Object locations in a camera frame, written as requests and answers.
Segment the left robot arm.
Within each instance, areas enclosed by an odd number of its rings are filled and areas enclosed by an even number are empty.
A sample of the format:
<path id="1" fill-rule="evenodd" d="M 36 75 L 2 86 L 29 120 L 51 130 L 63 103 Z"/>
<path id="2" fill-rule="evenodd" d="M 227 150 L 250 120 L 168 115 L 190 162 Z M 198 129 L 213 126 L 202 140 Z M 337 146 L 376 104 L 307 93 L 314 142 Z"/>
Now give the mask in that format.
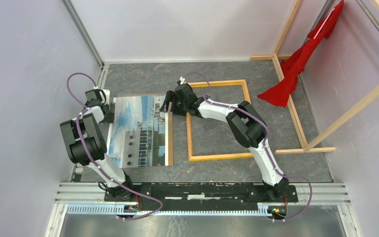
<path id="1" fill-rule="evenodd" d="M 87 101 L 79 117 L 60 124 L 68 157 L 72 163 L 99 174 L 104 180 L 99 187 L 108 197 L 130 201 L 135 196 L 135 187 L 130 177 L 109 158 L 99 127 L 99 123 L 114 122 L 115 103 L 109 101 L 108 90 L 93 89 L 85 96 Z"/>

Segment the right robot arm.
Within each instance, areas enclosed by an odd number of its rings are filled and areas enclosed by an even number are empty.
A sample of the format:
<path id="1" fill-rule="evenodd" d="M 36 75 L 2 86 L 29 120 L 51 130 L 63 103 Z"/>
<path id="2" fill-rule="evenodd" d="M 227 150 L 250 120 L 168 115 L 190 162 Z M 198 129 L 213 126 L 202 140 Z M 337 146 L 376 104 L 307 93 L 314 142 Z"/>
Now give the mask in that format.
<path id="1" fill-rule="evenodd" d="M 270 151 L 269 128 L 250 102 L 244 100 L 239 104 L 226 104 L 207 96 L 198 97 L 189 84 L 183 83 L 166 92 L 160 110 L 227 123 L 236 141 L 250 151 L 260 168 L 266 197 L 279 201 L 285 196 L 289 180 Z"/>

